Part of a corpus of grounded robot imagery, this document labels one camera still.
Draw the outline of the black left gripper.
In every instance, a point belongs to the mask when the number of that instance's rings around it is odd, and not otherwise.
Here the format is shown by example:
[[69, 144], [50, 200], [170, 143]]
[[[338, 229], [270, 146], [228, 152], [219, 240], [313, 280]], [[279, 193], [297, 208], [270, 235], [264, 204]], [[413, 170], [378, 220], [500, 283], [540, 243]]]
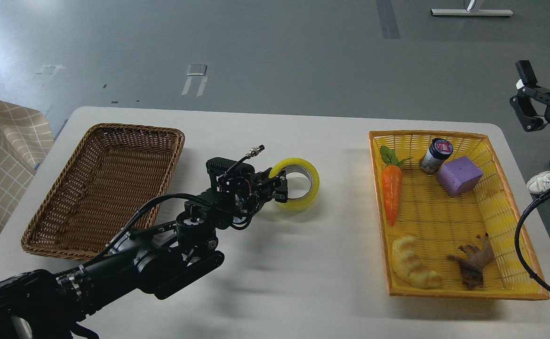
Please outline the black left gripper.
[[209, 172], [209, 178], [217, 198], [216, 206], [209, 212], [212, 229], [247, 229], [262, 205], [271, 201], [288, 202], [287, 171], [273, 175], [270, 171], [244, 175]]

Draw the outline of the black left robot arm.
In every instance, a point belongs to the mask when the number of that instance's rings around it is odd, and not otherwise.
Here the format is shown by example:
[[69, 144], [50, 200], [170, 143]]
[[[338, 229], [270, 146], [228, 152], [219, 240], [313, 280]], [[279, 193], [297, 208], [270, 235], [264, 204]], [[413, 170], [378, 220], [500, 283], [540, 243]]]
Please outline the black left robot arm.
[[0, 339], [96, 339], [81, 322], [109, 303], [135, 290], [163, 300], [217, 269], [217, 229], [246, 229], [264, 204], [288, 201], [288, 170], [246, 163], [262, 150], [208, 160], [209, 189], [152, 198], [91, 260], [0, 281]]

